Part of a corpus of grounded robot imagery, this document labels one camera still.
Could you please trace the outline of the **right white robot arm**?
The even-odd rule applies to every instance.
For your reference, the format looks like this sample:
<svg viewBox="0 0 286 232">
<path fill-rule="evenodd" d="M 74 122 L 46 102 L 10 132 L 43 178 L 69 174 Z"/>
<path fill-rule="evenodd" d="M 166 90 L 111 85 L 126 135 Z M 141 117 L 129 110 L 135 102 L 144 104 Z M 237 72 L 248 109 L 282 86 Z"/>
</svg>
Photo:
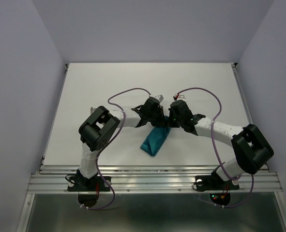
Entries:
<svg viewBox="0 0 286 232">
<path fill-rule="evenodd" d="M 221 142 L 230 146 L 235 157 L 220 162 L 210 175 L 196 176 L 196 190 L 239 189 L 233 182 L 242 174 L 256 174 L 274 155 L 274 150 L 253 124 L 246 127 L 231 126 L 215 122 L 202 114 L 192 114 L 187 103 L 177 100 L 169 108 L 168 124 L 172 128 L 181 127 L 185 132 L 211 138 L 212 144 Z"/>
</svg>

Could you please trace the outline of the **teal cloth napkin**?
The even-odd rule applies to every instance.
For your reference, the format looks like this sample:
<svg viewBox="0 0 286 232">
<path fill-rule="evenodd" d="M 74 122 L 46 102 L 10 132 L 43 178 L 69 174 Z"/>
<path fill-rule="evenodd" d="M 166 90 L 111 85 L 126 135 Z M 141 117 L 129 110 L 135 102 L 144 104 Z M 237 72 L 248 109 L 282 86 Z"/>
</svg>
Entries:
<svg viewBox="0 0 286 232">
<path fill-rule="evenodd" d="M 169 126 L 154 127 L 140 146 L 140 149 L 149 156 L 155 157 L 166 141 L 170 130 Z"/>
</svg>

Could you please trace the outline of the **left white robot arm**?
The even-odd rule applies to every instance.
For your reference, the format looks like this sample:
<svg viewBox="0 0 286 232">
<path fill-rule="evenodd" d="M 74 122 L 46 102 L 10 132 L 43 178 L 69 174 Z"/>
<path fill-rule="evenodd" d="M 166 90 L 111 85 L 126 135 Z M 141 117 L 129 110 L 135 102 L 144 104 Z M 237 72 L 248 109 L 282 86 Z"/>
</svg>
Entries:
<svg viewBox="0 0 286 232">
<path fill-rule="evenodd" d="M 82 142 L 82 158 L 75 176 L 71 178 L 77 191 L 110 191 L 101 183 L 96 162 L 98 154 L 109 143 L 117 129 L 139 128 L 151 123 L 156 127 L 166 125 L 161 102 L 162 95 L 150 95 L 143 105 L 119 111 L 109 111 L 104 106 L 91 109 L 90 116 L 80 126 L 78 133 Z"/>
</svg>

